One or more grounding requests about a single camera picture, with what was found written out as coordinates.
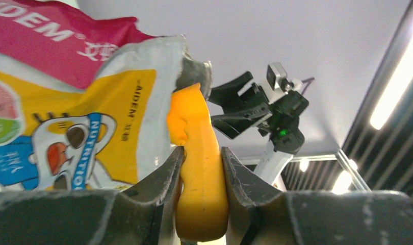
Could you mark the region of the yellow plastic scoop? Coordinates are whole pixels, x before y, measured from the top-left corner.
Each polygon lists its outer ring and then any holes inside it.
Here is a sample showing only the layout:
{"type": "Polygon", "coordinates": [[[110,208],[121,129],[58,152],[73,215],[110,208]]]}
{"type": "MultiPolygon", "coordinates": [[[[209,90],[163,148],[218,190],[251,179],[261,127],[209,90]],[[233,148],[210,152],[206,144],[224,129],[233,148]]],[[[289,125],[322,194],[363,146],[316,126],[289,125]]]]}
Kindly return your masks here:
{"type": "Polygon", "coordinates": [[[219,143],[199,83],[172,94],[167,126],[171,143],[182,146],[185,155],[177,234],[186,241],[219,239],[227,230],[228,198],[219,143]]]}

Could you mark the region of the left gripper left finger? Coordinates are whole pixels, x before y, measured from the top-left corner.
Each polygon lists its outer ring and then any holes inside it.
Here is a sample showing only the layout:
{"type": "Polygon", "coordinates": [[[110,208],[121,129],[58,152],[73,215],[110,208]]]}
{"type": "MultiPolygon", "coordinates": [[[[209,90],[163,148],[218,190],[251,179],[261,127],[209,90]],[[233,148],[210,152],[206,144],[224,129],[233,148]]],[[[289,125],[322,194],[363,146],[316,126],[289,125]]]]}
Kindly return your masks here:
{"type": "Polygon", "coordinates": [[[0,192],[0,244],[179,244],[174,213],[184,158],[176,147],[122,192],[0,192]]]}

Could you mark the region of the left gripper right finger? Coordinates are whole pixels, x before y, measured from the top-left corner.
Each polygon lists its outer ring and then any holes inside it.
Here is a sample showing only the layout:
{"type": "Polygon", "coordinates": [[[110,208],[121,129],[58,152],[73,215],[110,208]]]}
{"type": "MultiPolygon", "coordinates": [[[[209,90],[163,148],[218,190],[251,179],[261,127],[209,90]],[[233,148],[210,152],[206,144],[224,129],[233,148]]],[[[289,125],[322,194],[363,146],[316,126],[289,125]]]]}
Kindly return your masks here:
{"type": "Polygon", "coordinates": [[[282,192],[221,149],[227,244],[413,244],[413,200],[397,191],[282,192]]]}

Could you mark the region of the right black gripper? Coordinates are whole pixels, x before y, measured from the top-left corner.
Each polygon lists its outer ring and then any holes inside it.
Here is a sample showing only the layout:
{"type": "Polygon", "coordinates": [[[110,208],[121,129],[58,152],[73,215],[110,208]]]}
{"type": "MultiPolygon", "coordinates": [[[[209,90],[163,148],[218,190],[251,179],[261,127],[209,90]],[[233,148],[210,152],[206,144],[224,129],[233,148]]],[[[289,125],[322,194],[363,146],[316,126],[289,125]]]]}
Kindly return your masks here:
{"type": "Polygon", "coordinates": [[[267,121],[274,114],[274,104],[288,94],[277,84],[270,86],[267,81],[250,82],[252,79],[252,73],[246,71],[211,89],[208,101],[221,107],[223,113],[230,113],[212,116],[211,123],[229,139],[235,139],[252,127],[266,128],[267,121]],[[243,113],[232,113],[240,110],[243,113]]]}

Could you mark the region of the pet food bag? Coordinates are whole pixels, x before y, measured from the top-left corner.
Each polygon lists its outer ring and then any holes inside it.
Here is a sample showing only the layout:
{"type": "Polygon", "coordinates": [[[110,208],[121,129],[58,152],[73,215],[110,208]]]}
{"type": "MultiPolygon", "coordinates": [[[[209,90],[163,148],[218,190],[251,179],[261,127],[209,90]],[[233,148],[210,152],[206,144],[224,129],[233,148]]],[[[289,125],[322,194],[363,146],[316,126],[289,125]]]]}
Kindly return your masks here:
{"type": "Polygon", "coordinates": [[[0,191],[123,191],[164,162],[172,94],[207,98],[212,66],[136,22],[0,1],[0,191]]]}

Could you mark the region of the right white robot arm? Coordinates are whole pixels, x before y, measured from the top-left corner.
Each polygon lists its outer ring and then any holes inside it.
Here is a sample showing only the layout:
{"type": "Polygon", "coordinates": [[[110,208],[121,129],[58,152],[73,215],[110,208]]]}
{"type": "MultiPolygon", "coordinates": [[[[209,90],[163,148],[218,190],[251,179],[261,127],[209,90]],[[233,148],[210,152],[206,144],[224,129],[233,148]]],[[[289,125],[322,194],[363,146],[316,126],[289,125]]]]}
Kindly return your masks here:
{"type": "Polygon", "coordinates": [[[212,116],[211,122],[229,139],[249,128],[268,137],[265,155],[254,172],[272,184],[305,142],[298,126],[309,102],[298,91],[302,81],[289,80],[284,71],[268,71],[265,84],[251,82],[252,78],[247,71],[212,88],[209,102],[220,106],[223,114],[212,116]]]}

